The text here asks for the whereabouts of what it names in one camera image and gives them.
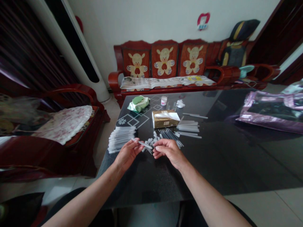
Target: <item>white cloth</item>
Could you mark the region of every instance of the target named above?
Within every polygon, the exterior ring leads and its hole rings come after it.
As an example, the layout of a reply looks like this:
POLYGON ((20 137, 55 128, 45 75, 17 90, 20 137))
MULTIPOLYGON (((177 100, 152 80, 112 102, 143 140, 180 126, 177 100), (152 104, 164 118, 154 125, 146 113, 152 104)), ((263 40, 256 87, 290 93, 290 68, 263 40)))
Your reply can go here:
POLYGON ((177 101, 177 107, 183 108, 184 106, 185 106, 185 104, 183 103, 182 99, 180 99, 180 100, 177 101))
POLYGON ((80 131, 92 114, 91 106, 61 110, 32 136, 54 140, 62 145, 80 131))

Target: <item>black glass table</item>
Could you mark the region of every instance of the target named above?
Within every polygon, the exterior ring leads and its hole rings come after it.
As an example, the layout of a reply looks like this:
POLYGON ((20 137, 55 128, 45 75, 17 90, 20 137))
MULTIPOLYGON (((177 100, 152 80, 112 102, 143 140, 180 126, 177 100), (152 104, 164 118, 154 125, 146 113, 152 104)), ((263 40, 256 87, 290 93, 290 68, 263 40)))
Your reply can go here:
MULTIPOLYGON (((218 90, 145 95, 150 105, 137 114, 127 109, 135 96, 127 96, 116 126, 136 126, 140 140, 153 138, 152 111, 176 108, 179 117, 199 122, 202 139, 180 136, 181 148, 193 166, 222 194, 260 192, 303 187, 303 136, 235 121, 246 95, 254 89, 218 90), (161 106, 161 96, 167 96, 161 106), (182 113, 207 116, 191 117, 182 113)), ((106 151, 98 176, 118 153, 106 151)), ((155 160, 140 153, 103 208, 192 199, 181 174, 167 157, 155 160)))

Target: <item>hand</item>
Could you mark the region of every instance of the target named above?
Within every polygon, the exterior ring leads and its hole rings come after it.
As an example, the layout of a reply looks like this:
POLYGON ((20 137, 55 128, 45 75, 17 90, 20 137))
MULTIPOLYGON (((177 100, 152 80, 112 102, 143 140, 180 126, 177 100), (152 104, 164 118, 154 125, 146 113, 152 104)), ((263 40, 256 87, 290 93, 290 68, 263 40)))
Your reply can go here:
POLYGON ((144 146, 139 144, 139 138, 135 138, 136 141, 128 141, 121 148, 119 154, 117 155, 114 163, 120 167, 123 171, 128 170, 131 166, 135 157, 143 150, 144 146))
POLYGON ((153 156, 155 159, 167 156, 172 165, 180 170, 188 162, 175 140, 160 139, 154 143, 153 156))

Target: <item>red wooden sofa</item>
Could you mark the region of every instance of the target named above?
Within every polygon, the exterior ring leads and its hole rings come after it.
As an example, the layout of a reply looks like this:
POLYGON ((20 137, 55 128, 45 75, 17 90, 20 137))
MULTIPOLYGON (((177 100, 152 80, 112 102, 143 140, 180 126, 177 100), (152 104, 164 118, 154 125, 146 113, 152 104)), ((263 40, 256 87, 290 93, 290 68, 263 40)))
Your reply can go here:
MULTIPOLYGON (((93 147, 103 122, 110 118, 104 106, 98 102, 95 91, 83 84, 62 86, 53 91, 39 93, 25 88, 0 74, 0 93, 10 97, 31 96, 50 98, 65 108, 75 107, 60 94, 78 92, 88 97, 94 116, 88 120, 84 131, 78 132, 65 145, 53 140, 17 136, 0 137, 0 181, 18 182, 42 178, 87 176, 95 177, 97 168, 93 160, 93 147)), ((40 107, 47 111, 43 104, 40 107)))
MULTIPOLYGON (((117 71, 109 74, 108 82, 110 88, 112 89, 115 98, 117 99, 120 107, 122 107, 124 99, 128 95, 144 95, 144 94, 161 94, 161 93, 174 93, 174 92, 190 92, 190 91, 207 91, 207 90, 227 90, 227 89, 239 89, 239 88, 247 88, 247 84, 237 84, 235 81, 240 76, 240 70, 238 67, 234 66, 218 66, 217 60, 220 60, 220 56, 222 51, 226 47, 226 43, 228 40, 223 40, 221 42, 212 42, 207 43, 201 39, 196 40, 185 40, 184 42, 177 43, 173 40, 159 40, 154 42, 153 44, 147 43, 145 41, 128 41, 121 45, 115 45, 114 51, 117 60, 117 71), (133 49, 133 50, 151 50, 152 45, 154 44, 177 44, 178 46, 178 56, 177 56, 177 66, 176 66, 176 75, 179 76, 179 66, 181 63, 181 55, 180 52, 182 47, 185 44, 208 44, 207 53, 205 56, 205 68, 204 72, 208 74, 208 78, 215 81, 216 86, 180 86, 180 87, 166 87, 166 88, 154 88, 151 90, 143 90, 143 91, 128 91, 123 92, 120 89, 118 83, 118 76, 123 73, 124 76, 127 76, 127 72, 125 70, 125 66, 123 63, 123 50, 124 49, 133 49)), ((246 56, 249 56, 249 53, 252 49, 253 42, 244 41, 242 45, 246 46, 246 56)), ((280 70, 278 66, 269 66, 266 64, 252 64, 255 66, 255 69, 248 73, 248 77, 254 81, 255 83, 251 83, 249 85, 254 86, 254 88, 262 90, 267 86, 267 83, 271 81, 274 77, 276 77, 280 70)), ((149 63, 149 77, 151 77, 150 68, 152 67, 151 62, 149 63)))

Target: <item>finger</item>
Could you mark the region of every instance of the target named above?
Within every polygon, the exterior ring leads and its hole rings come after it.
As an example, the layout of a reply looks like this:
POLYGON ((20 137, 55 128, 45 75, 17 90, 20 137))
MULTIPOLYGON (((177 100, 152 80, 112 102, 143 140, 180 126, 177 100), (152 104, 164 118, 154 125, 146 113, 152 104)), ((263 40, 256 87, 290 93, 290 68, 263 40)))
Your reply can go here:
POLYGON ((135 155, 137 156, 142 150, 143 150, 144 146, 140 145, 134 148, 135 151, 135 155))
POLYGON ((139 140, 133 141, 133 143, 131 143, 130 145, 127 145, 126 147, 127 147, 128 149, 134 149, 136 146, 139 145, 138 141, 139 141, 139 140))
POLYGON ((167 147, 164 147, 164 146, 156 146, 155 148, 156 148, 156 151, 159 151, 159 152, 164 153, 164 154, 170 152, 170 148, 167 148, 167 147))
POLYGON ((133 143, 133 140, 131 139, 130 141, 128 141, 126 144, 124 144, 124 146, 128 146, 131 145, 133 143))
POLYGON ((153 156, 157 156, 157 155, 160 154, 160 153, 161 153, 161 152, 156 151, 156 152, 153 153, 153 156))
POLYGON ((155 158, 155 159, 158 159, 158 158, 160 158, 160 157, 162 157, 162 156, 164 156, 164 154, 163 154, 163 153, 160 153, 160 154, 154 156, 154 158, 155 158))
POLYGON ((153 144, 153 146, 154 147, 156 147, 156 146, 159 146, 159 145, 167 145, 168 143, 170 142, 170 140, 169 139, 160 139, 160 140, 158 140, 157 142, 155 142, 154 144, 153 144))

